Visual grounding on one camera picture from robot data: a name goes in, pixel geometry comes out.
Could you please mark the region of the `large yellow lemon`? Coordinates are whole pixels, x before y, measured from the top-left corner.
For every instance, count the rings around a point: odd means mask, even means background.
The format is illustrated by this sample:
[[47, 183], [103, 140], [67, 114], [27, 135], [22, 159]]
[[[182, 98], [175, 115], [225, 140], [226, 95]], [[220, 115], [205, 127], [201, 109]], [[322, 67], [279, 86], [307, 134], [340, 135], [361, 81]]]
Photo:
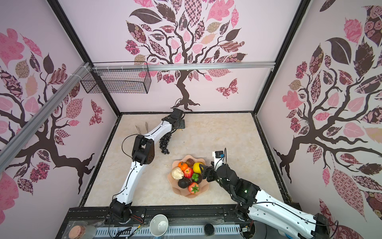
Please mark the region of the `large yellow lemon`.
[[194, 163], [194, 165], [193, 165], [194, 173], [197, 173], [197, 174], [201, 174], [202, 173], [200, 165], [203, 165], [203, 164], [201, 162]]

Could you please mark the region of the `dark purple mangosteen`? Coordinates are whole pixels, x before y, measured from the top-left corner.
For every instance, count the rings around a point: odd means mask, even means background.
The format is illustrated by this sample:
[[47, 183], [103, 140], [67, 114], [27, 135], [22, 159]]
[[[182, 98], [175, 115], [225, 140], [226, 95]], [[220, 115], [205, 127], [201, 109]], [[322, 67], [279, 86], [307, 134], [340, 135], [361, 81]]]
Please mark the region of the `dark purple mangosteen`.
[[200, 184], [203, 180], [203, 177], [201, 174], [193, 173], [191, 180], [197, 184]]

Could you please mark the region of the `red apple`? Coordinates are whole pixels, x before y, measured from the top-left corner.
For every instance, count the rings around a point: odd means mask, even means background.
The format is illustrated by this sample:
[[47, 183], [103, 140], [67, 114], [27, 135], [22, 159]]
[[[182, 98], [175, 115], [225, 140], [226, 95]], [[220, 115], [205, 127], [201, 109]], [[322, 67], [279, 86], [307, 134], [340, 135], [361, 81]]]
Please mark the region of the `red apple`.
[[188, 168], [186, 168], [186, 169], [183, 171], [183, 173], [184, 173], [184, 177], [185, 177], [185, 178], [190, 179], [190, 178], [192, 178], [192, 176], [193, 176], [193, 174], [194, 174], [194, 171], [193, 171], [192, 168], [188, 167]]

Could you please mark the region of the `red strawberry fruit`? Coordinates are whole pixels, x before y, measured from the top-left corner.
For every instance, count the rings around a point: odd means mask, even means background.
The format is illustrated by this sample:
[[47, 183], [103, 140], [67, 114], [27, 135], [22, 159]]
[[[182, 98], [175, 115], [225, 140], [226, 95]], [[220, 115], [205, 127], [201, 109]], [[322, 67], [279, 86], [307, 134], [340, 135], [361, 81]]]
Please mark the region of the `red strawberry fruit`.
[[192, 184], [189, 185], [188, 191], [190, 194], [196, 194], [200, 191], [199, 184], [196, 182], [193, 182]]

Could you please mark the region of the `pink scalloped fruit bowl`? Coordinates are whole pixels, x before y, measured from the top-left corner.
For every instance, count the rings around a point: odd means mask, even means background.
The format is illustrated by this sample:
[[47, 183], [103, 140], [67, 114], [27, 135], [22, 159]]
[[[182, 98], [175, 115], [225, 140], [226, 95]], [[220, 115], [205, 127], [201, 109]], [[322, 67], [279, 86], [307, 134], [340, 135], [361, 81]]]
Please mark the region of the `pink scalloped fruit bowl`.
[[202, 179], [200, 171], [195, 172], [196, 166], [206, 165], [202, 158], [194, 158], [187, 155], [182, 160], [172, 163], [171, 171], [167, 178], [175, 194], [187, 198], [195, 198], [205, 193], [210, 185], [206, 179]]

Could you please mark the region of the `orange tangerine pair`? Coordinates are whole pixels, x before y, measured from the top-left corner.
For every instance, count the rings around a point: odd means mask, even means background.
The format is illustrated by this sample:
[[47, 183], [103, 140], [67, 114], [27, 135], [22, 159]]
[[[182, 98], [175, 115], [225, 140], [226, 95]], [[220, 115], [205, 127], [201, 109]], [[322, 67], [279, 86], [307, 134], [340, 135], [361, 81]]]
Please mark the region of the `orange tangerine pair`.
[[182, 171], [185, 171], [186, 169], [189, 168], [189, 166], [188, 166], [185, 162], [182, 162], [182, 161], [179, 162], [178, 167], [180, 167], [180, 169], [181, 169]]

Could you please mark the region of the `dark avocado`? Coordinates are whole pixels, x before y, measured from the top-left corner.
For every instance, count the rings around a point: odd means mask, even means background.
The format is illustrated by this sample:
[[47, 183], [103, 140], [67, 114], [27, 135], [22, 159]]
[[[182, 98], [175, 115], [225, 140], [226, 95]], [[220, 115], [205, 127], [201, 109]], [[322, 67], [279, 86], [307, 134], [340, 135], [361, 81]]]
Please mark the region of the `dark avocado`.
[[185, 177], [178, 181], [178, 186], [182, 189], [188, 188], [190, 184], [192, 184], [192, 180]]

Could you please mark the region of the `cream white pear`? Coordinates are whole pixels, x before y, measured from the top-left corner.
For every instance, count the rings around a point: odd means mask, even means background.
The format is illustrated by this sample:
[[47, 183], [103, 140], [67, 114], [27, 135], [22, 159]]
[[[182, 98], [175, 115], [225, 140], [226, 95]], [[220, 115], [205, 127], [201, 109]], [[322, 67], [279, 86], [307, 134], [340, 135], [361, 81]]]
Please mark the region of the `cream white pear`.
[[171, 176], [175, 180], [181, 180], [184, 178], [184, 172], [180, 167], [175, 167], [171, 171]]

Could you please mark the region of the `brown green pear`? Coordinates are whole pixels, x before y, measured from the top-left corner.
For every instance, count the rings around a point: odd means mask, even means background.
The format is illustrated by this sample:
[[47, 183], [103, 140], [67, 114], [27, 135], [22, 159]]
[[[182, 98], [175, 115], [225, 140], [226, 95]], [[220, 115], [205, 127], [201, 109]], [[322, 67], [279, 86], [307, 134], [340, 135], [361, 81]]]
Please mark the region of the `brown green pear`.
[[188, 158], [186, 164], [188, 165], [188, 167], [193, 168], [195, 161], [191, 158]]

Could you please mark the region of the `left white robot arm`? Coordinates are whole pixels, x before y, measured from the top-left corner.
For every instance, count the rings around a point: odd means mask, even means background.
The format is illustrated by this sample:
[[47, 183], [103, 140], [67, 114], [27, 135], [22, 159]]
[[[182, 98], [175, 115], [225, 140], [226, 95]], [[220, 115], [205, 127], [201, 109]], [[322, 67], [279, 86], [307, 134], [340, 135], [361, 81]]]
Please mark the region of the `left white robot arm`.
[[143, 172], [154, 160], [155, 144], [161, 138], [170, 136], [177, 129], [185, 128], [184, 116], [185, 113], [182, 110], [175, 108], [170, 115], [162, 118], [153, 130], [146, 134], [134, 135], [130, 170], [120, 191], [113, 195], [109, 206], [111, 216], [118, 222], [125, 224], [132, 217], [130, 207], [133, 195]]

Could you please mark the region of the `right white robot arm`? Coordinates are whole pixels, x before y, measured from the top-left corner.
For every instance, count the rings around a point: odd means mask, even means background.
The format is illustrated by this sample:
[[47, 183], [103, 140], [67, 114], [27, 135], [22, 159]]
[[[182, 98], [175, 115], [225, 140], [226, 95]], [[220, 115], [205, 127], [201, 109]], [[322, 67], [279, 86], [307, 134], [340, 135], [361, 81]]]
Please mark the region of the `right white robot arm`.
[[237, 203], [236, 215], [243, 221], [257, 221], [279, 231], [288, 239], [329, 239], [329, 222], [322, 214], [298, 210], [268, 194], [259, 186], [239, 178], [228, 166], [200, 166], [203, 179], [217, 182]]

